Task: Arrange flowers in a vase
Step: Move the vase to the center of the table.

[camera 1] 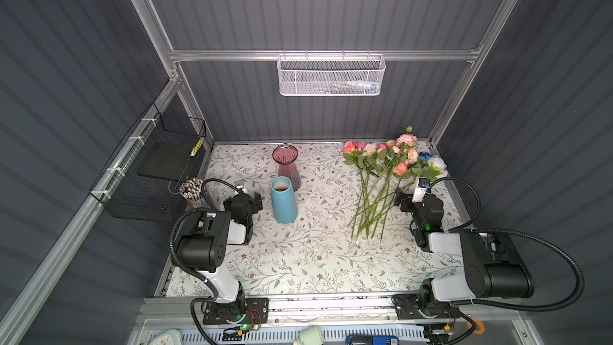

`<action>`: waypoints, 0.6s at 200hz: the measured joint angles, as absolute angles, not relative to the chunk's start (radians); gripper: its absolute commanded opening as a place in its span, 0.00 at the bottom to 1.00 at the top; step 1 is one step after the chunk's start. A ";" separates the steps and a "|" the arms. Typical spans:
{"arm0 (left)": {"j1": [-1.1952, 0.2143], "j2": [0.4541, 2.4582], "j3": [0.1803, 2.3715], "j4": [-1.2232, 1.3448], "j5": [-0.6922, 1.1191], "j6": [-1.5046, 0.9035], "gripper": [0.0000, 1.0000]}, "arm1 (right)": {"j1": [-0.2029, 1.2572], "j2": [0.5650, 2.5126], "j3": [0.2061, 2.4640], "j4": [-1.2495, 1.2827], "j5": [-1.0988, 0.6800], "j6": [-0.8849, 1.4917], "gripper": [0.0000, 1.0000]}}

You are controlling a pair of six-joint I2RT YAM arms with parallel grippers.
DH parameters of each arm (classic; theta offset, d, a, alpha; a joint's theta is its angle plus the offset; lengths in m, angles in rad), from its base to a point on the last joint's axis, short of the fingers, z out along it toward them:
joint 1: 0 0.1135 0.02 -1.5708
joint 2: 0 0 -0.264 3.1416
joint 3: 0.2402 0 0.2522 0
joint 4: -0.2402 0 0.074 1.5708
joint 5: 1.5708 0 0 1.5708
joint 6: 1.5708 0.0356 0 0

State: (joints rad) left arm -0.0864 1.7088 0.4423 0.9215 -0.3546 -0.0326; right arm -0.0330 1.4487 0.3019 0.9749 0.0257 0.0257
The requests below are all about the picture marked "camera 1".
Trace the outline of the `teal ceramic vase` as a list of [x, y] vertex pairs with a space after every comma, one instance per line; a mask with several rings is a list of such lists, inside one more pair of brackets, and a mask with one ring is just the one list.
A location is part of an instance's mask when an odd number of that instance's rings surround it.
[[288, 177], [276, 177], [271, 183], [271, 203], [277, 222], [289, 225], [298, 217], [293, 185]]

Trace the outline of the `cream peach rose stem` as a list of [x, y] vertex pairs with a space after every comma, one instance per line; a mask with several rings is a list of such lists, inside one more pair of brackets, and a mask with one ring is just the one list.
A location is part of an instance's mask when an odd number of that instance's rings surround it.
[[376, 143], [358, 142], [356, 145], [358, 166], [360, 169], [362, 192], [357, 214], [358, 235], [370, 235], [373, 215], [375, 213], [376, 196], [373, 195], [381, 169], [379, 160], [379, 145]]

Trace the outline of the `hot pink rose stem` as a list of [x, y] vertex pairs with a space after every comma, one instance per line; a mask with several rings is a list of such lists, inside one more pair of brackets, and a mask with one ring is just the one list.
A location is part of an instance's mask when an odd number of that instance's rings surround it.
[[354, 150], [352, 151], [354, 157], [354, 164], [356, 167], [356, 173], [359, 175], [359, 199], [356, 207], [356, 212], [352, 219], [352, 237], [356, 238], [361, 230], [361, 220], [364, 215], [364, 209], [366, 206], [366, 193], [365, 193], [365, 180], [367, 175], [365, 172], [368, 169], [368, 160], [370, 158], [369, 146], [365, 142], [354, 142]]

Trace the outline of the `coral pink rose stem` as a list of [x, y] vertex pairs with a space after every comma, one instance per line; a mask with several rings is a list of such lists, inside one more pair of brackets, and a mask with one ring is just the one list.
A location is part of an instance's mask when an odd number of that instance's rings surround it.
[[356, 173], [356, 167], [354, 164], [354, 157], [352, 154], [352, 151], [354, 150], [354, 142], [356, 141], [349, 141], [346, 142], [344, 147], [343, 147], [343, 163], [349, 168], [349, 171], [351, 171], [351, 177], [354, 180], [354, 187], [355, 187], [355, 191], [357, 192], [357, 197], [359, 199], [359, 190], [360, 190], [360, 184], [359, 184], [359, 175]]

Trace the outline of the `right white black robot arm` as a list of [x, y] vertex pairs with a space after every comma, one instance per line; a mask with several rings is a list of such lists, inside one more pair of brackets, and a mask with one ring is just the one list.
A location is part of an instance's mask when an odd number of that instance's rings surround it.
[[445, 305], [476, 298], [528, 298], [534, 293], [533, 278], [508, 234], [442, 229], [444, 203], [433, 194], [399, 193], [394, 205], [412, 215], [410, 231], [424, 252], [459, 257], [460, 274], [444, 279], [425, 279], [414, 306], [426, 318], [434, 318]]

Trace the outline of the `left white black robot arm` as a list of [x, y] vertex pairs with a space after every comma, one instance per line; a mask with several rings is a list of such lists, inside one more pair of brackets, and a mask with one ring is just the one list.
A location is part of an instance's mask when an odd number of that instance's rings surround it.
[[263, 209], [262, 196], [239, 193], [216, 212], [199, 207], [188, 210], [172, 228], [169, 244], [172, 264], [203, 282], [212, 293], [198, 299], [198, 324], [241, 326], [244, 331], [268, 322], [268, 298], [248, 297], [230, 272], [226, 252], [245, 246], [253, 235], [255, 214]]

